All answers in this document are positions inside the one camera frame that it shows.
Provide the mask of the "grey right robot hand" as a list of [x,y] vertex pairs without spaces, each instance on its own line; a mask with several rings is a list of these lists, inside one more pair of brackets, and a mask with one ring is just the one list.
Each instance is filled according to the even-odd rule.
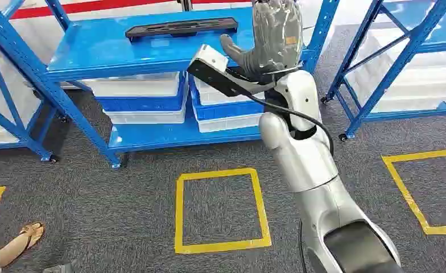
[[295,68],[303,49],[302,14],[295,1],[252,3],[254,48],[240,49],[227,34],[220,36],[224,52],[253,81],[264,74]]

